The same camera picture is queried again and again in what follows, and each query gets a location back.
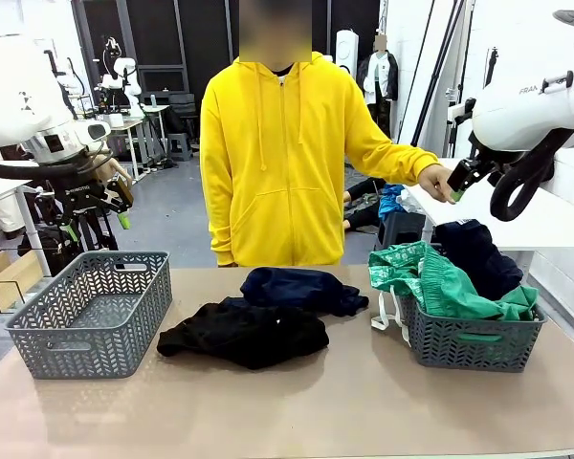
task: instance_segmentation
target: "empty basket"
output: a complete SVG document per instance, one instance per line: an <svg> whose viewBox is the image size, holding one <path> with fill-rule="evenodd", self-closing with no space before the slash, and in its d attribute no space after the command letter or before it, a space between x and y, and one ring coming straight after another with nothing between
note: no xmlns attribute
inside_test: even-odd
<svg viewBox="0 0 574 459"><path fill-rule="evenodd" d="M166 252L90 251L7 323L38 379L134 374L172 302Z"/></svg>
<svg viewBox="0 0 574 459"><path fill-rule="evenodd" d="M547 321L538 306L533 321L499 321L430 316L413 296L400 302L410 346L425 366L521 372Z"/></svg>

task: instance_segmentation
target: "hoodie pocket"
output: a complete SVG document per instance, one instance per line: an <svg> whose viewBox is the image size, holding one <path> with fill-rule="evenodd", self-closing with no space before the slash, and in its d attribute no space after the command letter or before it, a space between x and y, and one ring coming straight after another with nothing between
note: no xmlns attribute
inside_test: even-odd
<svg viewBox="0 0 574 459"><path fill-rule="evenodd" d="M298 265L332 265L344 252L342 208L320 188L292 190Z"/></svg>
<svg viewBox="0 0 574 459"><path fill-rule="evenodd" d="M289 266L293 263L287 191L259 194L232 216L232 254L240 266Z"/></svg>

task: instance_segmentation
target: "drawstring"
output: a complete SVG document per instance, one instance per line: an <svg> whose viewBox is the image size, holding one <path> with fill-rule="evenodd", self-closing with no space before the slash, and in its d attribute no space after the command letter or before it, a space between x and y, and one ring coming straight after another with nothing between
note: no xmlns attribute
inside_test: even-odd
<svg viewBox="0 0 574 459"><path fill-rule="evenodd" d="M304 64L302 62L298 63L299 71L299 133L298 133L298 143L302 145L304 143Z"/></svg>
<svg viewBox="0 0 574 459"><path fill-rule="evenodd" d="M257 111L257 136L259 141L259 159L261 160L261 170L265 171L266 158L264 157L264 142L261 135L261 82L259 81L259 71L257 66L254 65L255 70L255 110Z"/></svg>

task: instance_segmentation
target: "brown tabletop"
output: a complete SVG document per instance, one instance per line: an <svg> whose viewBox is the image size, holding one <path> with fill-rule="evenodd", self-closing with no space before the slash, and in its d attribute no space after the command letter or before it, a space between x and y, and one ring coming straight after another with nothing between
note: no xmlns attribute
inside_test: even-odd
<svg viewBox="0 0 574 459"><path fill-rule="evenodd" d="M330 269L376 305L366 267ZM172 327L238 295L245 270L175 270ZM0 363L0 459L303 458L574 451L574 343L548 323L523 374L428 369L370 312L326 317L329 348L249 372L151 345L126 380L35 381Z"/></svg>

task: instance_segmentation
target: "green clothing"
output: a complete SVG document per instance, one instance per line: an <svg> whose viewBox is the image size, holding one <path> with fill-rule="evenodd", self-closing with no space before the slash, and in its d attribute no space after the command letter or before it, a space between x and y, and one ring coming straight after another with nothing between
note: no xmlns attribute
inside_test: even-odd
<svg viewBox="0 0 574 459"><path fill-rule="evenodd" d="M498 301L479 296L466 273L426 242L392 246L370 255L372 287L414 295L431 316L532 320L538 290L519 286Z"/></svg>

